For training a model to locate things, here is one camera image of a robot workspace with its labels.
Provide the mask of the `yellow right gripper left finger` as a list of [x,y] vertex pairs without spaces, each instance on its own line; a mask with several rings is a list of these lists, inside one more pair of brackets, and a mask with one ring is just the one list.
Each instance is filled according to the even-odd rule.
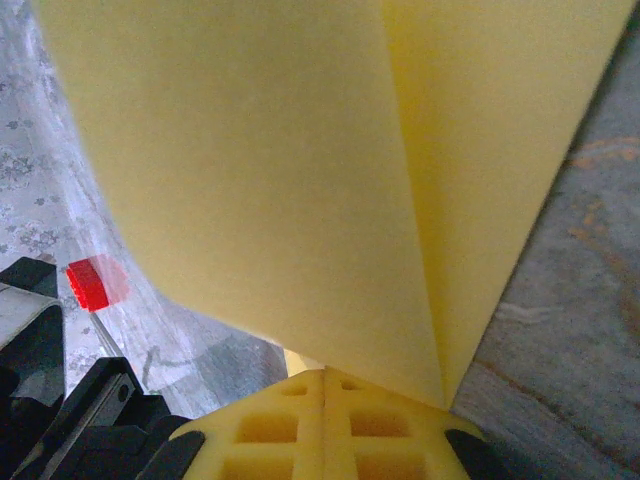
[[180,426],[204,441],[182,479],[320,479],[322,371],[308,370]]

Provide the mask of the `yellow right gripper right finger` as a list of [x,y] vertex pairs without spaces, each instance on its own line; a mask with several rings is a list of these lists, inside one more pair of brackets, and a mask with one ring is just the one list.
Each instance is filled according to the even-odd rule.
[[324,374],[325,479],[512,479],[468,420],[334,369]]

